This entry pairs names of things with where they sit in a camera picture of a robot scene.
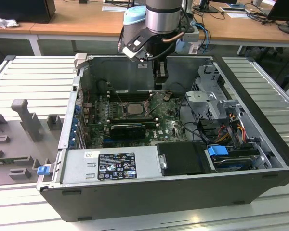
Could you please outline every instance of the blue latch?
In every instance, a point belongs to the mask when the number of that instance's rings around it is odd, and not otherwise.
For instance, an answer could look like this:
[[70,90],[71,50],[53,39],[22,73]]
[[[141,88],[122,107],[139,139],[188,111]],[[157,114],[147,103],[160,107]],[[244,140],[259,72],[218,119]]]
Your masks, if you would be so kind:
[[211,146],[208,148],[208,152],[210,156],[229,155],[229,152],[225,146]]
[[77,118],[73,118],[72,123],[73,123],[73,124],[78,124],[78,121],[79,121],[79,120],[78,120]]
[[50,166],[40,166],[37,170],[38,175],[50,175]]
[[79,105],[75,105],[75,111],[79,112],[80,110],[81,110],[80,106]]

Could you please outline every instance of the monitor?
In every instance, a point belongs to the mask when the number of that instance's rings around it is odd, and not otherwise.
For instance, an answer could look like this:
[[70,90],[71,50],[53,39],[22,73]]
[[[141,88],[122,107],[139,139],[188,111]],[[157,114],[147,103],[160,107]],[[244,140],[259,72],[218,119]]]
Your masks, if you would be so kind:
[[227,3],[227,4],[236,4],[237,3],[237,0],[210,0],[210,1]]
[[237,0],[200,0],[198,6],[195,7],[197,11],[204,12],[204,13],[218,13],[218,10],[214,7],[209,6],[210,1],[215,2],[222,2],[228,4],[236,4]]
[[287,24],[281,24],[278,29],[289,34],[289,0],[277,0],[268,15],[269,20],[287,21]]

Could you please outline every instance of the power supply label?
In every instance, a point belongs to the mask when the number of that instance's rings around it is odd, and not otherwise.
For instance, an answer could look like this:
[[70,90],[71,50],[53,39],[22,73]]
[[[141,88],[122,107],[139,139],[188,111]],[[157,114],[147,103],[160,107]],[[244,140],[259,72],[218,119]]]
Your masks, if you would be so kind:
[[99,180],[137,178],[135,153],[100,154],[97,178]]

